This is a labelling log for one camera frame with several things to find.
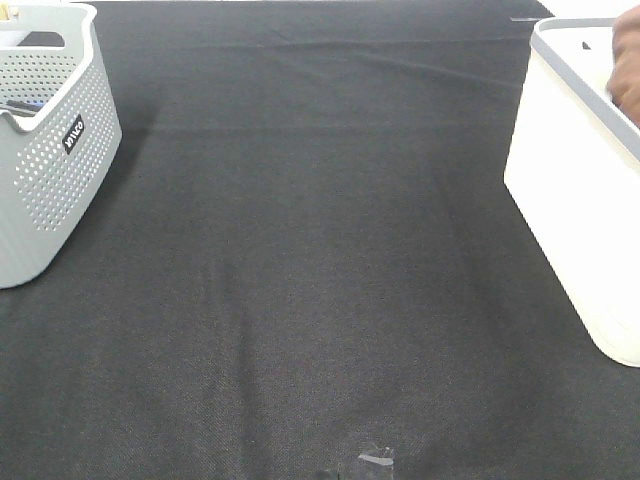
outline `black cloth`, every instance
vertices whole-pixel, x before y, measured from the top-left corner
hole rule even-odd
[[[46,273],[0,292],[0,478],[306,479],[367,442],[397,480],[640,476],[640,372],[502,181],[510,17],[547,12],[98,9],[124,138]]]

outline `basket label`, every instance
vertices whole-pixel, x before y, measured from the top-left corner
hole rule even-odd
[[[73,122],[73,125],[71,125],[71,128],[62,139],[62,146],[67,152],[67,155],[69,155],[77,145],[78,140],[84,133],[84,127],[85,125],[84,125],[84,122],[82,121],[82,117],[78,115],[75,121]]]

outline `perforated basket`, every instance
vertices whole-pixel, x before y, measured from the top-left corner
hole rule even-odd
[[[56,32],[63,47],[0,47],[0,288],[39,275],[93,199],[120,143],[93,19],[82,4],[20,5],[1,30]]]

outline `black tablecloth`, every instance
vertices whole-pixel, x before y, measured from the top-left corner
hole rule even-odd
[[[0,478],[640,476],[640,372],[502,183],[541,7],[98,8],[124,139],[0,292]]]

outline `person's hand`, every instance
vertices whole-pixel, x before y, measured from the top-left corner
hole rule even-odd
[[[615,66],[607,88],[613,103],[640,126],[640,6],[616,19],[613,56]]]

